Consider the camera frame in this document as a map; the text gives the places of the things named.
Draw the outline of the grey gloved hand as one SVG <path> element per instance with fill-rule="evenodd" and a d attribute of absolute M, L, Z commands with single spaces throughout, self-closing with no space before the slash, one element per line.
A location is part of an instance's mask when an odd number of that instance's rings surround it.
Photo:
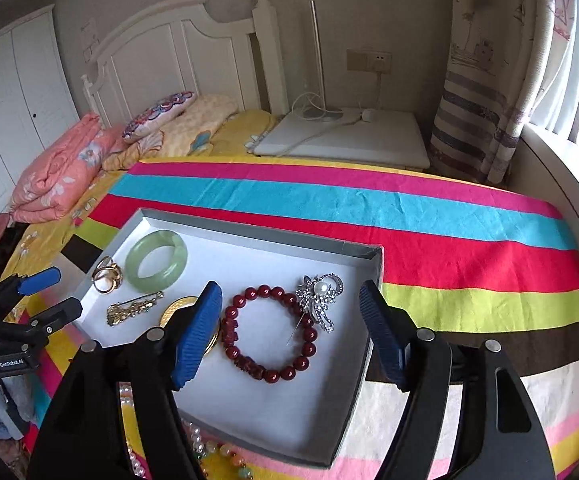
<path fill-rule="evenodd" d="M 25 375 L 0 382 L 0 440 L 22 440 L 35 418 L 32 384 Z"/>

